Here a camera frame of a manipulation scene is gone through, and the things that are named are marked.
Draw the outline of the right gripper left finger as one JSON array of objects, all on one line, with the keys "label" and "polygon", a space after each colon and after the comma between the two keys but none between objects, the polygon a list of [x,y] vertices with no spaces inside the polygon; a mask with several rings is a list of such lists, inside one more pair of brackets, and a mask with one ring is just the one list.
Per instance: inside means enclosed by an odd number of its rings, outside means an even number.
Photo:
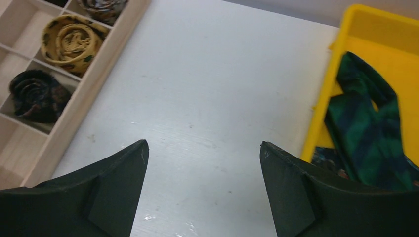
[{"label": "right gripper left finger", "polygon": [[127,237],[147,170],[139,140],[98,162],[34,187],[2,190],[3,237]]}]

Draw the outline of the dark orange paisley tie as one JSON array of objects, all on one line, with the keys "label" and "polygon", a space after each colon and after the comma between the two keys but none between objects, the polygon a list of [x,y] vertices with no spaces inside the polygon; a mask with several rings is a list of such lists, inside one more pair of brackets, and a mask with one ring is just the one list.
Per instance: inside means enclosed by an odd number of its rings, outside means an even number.
[{"label": "dark orange paisley tie", "polygon": [[49,73],[26,70],[9,84],[14,114],[31,122],[55,123],[72,93]]}]

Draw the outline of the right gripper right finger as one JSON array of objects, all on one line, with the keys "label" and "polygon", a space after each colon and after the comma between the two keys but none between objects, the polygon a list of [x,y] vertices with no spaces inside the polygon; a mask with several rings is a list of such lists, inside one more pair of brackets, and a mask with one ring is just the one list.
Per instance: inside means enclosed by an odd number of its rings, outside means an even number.
[{"label": "right gripper right finger", "polygon": [[260,164],[279,237],[416,237],[418,191],[395,192],[339,177],[271,142]]}]

